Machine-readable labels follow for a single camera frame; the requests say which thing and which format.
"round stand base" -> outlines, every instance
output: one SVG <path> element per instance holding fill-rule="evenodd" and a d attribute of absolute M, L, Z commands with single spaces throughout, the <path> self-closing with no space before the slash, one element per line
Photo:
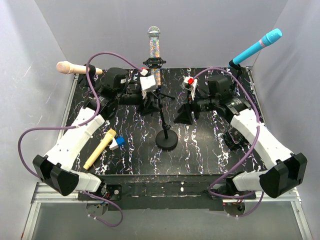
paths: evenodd
<path fill-rule="evenodd" d="M 178 144 L 178 135 L 170 129 L 167 132 L 167 139 L 165 138 L 165 132 L 163 130 L 158 132 L 155 137 L 155 144 L 163 150 L 172 150 Z"/>

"white wall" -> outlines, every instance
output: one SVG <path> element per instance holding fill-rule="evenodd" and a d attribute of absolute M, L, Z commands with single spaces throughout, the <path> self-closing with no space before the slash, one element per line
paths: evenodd
<path fill-rule="evenodd" d="M 37 179 L 18 156 L 21 133 L 36 126 L 60 126 L 71 79 L 55 70 L 65 57 L 33 0 L 0 1 L 0 239 L 20 239 Z M 33 132 L 22 142 L 32 169 L 57 132 Z"/>
<path fill-rule="evenodd" d="M 150 56 L 148 28 L 161 31 L 166 68 L 227 66 L 271 31 L 288 0 L 35 0 L 70 62 L 85 64 L 102 51 L 135 64 Z M 256 55 L 243 62 L 252 66 Z M 99 68 L 128 65 L 114 57 Z"/>
<path fill-rule="evenodd" d="M 307 157 L 298 191 L 312 236 L 320 239 L 320 1 L 289 0 L 274 27 L 283 37 L 261 51 L 253 79 L 271 132 Z"/>

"microphone clip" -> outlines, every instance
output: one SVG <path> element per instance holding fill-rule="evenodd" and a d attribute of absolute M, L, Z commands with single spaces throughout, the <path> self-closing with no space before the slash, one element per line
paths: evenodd
<path fill-rule="evenodd" d="M 92 83 L 92 86 L 94 88 L 96 87 L 96 82 L 94 80 L 95 75 L 96 75 L 96 67 L 90 64 L 89 65 L 89 77 L 90 77 L 90 81 Z M 77 83 L 81 87 L 89 87 L 88 79 L 87 79 L 87 76 L 85 74 L 79 74 Z"/>
<path fill-rule="evenodd" d="M 231 68 L 234 68 L 235 70 L 237 70 L 236 72 L 236 79 L 239 80 L 239 77 L 242 75 L 242 67 L 240 66 L 240 64 L 235 64 L 233 60 L 231 60 L 229 62 L 229 66 Z M 234 91 L 236 89 L 236 86 L 237 86 L 237 83 L 236 82 L 233 82 L 233 86 L 232 86 L 232 91 Z"/>
<path fill-rule="evenodd" d="M 160 69 L 162 65 L 166 63 L 167 61 L 163 60 L 161 57 L 149 57 L 143 62 L 143 64 L 150 69 Z"/>

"small cube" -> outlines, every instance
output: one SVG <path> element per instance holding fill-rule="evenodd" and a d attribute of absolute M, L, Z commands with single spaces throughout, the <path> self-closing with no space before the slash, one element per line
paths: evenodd
<path fill-rule="evenodd" d="M 190 84 L 190 85 L 191 85 L 191 84 L 193 84 L 193 83 L 194 83 L 194 81 L 195 81 L 195 80 L 194 80 L 193 78 L 189 78 L 189 80 L 188 80 L 188 84 Z"/>
<path fill-rule="evenodd" d="M 117 140 L 113 138 L 111 144 L 109 145 L 110 150 L 111 151 L 116 150 L 118 147 L 119 146 L 118 146 Z"/>
<path fill-rule="evenodd" d="M 125 143 L 126 143 L 125 139 L 122 136 L 118 137 L 115 141 L 116 141 L 116 143 L 118 144 L 119 147 L 125 145 Z"/>

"glittery microphone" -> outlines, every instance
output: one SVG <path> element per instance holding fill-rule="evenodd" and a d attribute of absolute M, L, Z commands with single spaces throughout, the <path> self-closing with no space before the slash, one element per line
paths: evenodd
<path fill-rule="evenodd" d="M 160 29 L 156 26 L 151 26 L 148 29 L 148 35 L 150 39 L 150 58 L 160 58 L 160 50 L 159 50 Z M 161 85 L 160 69 L 152 68 L 151 74 L 154 75 L 157 85 L 158 86 Z"/>

